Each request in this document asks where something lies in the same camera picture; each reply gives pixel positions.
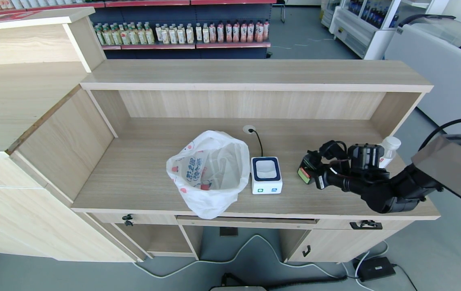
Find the chair leg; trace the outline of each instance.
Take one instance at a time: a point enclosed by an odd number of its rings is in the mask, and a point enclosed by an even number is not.
[[[280,20],[282,23],[286,21],[286,5],[282,4],[280,8]]]

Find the cabinet handle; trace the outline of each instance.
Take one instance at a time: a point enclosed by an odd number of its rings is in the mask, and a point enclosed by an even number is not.
[[[310,245],[307,246],[307,251],[302,251],[302,255],[304,257],[306,257],[307,255],[309,255],[309,252],[311,252],[311,246]]]
[[[353,230],[383,230],[383,225],[380,222],[375,222],[373,220],[362,220],[360,225],[358,223],[350,222],[349,223]]]
[[[123,216],[124,225],[133,226],[133,223],[131,222],[132,219],[133,219],[132,214],[128,214],[128,215]]]

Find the power adapter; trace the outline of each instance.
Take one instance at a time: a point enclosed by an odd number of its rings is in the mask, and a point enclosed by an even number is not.
[[[354,269],[358,267],[358,263],[359,261],[354,263]],[[358,277],[362,282],[392,275],[395,275],[395,270],[387,257],[364,260],[358,269]]]

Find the plastic bag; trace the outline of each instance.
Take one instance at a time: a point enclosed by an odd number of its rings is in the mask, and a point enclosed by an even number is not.
[[[205,131],[169,158],[166,170],[190,210],[213,219],[236,202],[248,184],[250,153],[241,140]]]

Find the robotic arm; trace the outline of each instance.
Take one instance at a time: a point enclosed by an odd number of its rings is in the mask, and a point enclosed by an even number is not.
[[[320,190],[336,186],[356,193],[378,213],[413,210],[426,195],[444,188],[461,197],[461,135],[437,137],[392,178],[379,168],[383,154],[380,145],[355,144],[347,149],[343,142],[331,140],[318,151],[307,152],[299,175]],[[331,160],[329,164],[323,164],[323,157]]]

